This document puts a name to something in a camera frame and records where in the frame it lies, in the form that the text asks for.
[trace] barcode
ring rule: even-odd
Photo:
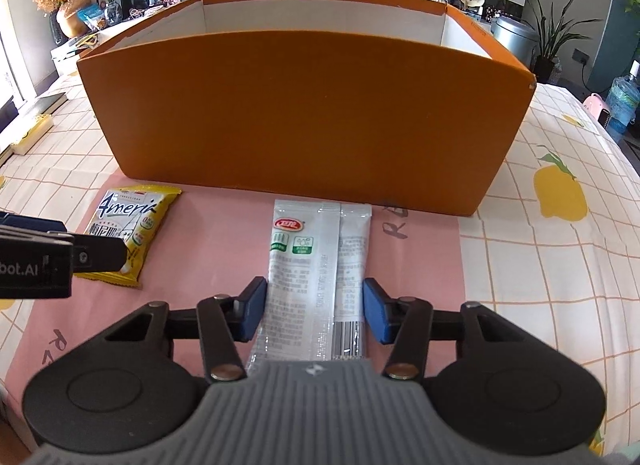
[[[331,359],[359,359],[364,356],[364,322],[334,322]]]

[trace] glass jar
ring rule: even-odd
[[[107,3],[104,9],[104,18],[109,23],[109,26],[117,25],[122,21],[122,7],[117,1]]]

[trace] green leaf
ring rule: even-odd
[[[539,158],[539,160],[543,160],[544,162],[549,162],[551,164],[556,164],[556,166],[558,166],[558,169],[560,169],[560,171],[568,174],[569,176],[571,176],[571,178],[575,180],[575,176],[571,171],[569,171],[569,168],[564,164],[564,162],[559,158],[558,155],[555,155],[551,151],[546,153],[546,155],[543,156],[542,158]]]
[[[540,29],[541,29],[541,35],[540,35],[540,55],[544,55],[545,51],[546,51],[546,16],[542,16],[542,19],[540,20]]]
[[[552,153],[546,153],[546,155],[542,156],[542,158],[539,158],[539,160],[543,160],[544,162],[549,162],[551,164],[556,164],[556,166],[558,165],[558,159]]]
[[[599,23],[600,21],[602,21],[602,20],[597,19],[597,18],[594,18],[592,20],[580,20],[580,21],[576,21],[572,26],[580,25],[581,23]]]
[[[542,37],[541,37],[541,40],[542,40],[542,46],[545,46],[545,45],[546,45],[546,28],[544,27],[544,23],[545,23],[545,21],[546,21],[546,18],[545,18],[545,12],[544,12],[544,10],[542,10],[542,3],[540,3],[540,0],[536,0],[536,1],[538,2],[538,8],[540,9],[540,16],[542,17],[542,18],[540,19],[540,23],[541,23],[541,25],[542,25],[542,26],[541,26],[541,28],[542,28]]]
[[[529,5],[529,7],[531,7],[531,10],[533,12],[533,15],[536,18],[536,25],[538,28],[538,48],[540,49],[540,54],[542,54],[543,49],[543,26],[544,26],[544,22],[540,22],[540,17],[542,17],[544,19],[544,15],[539,16],[538,12],[536,12],[536,7],[533,5],[533,3],[531,2],[531,0],[525,0],[527,2],[527,4]]]
[[[555,57],[558,54],[558,51],[560,50],[560,47],[563,44],[565,44],[567,41],[573,41],[574,39],[577,41],[583,41],[591,38],[588,38],[587,36],[583,36],[582,34],[565,34],[562,36],[562,38],[559,39],[558,43],[556,44],[556,47],[552,52],[552,56]]]
[[[551,16],[549,19],[551,20],[551,23],[549,25],[549,40],[546,45],[545,53],[543,54],[545,57],[553,50],[554,44],[556,43],[556,37],[558,36],[556,26],[554,24],[554,2],[551,2]]]
[[[572,5],[573,2],[574,0],[569,0],[569,2],[564,6],[564,8],[562,9],[562,17],[564,17],[564,15],[566,14],[567,10],[569,10],[569,7]]]

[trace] orange cardboard box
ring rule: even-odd
[[[188,0],[78,71],[130,178],[464,216],[535,89],[427,0]]]

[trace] red logo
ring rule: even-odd
[[[273,226],[276,227],[276,229],[297,232],[302,230],[304,225],[302,224],[302,221],[294,220],[293,218],[280,218],[279,220],[276,220]]]

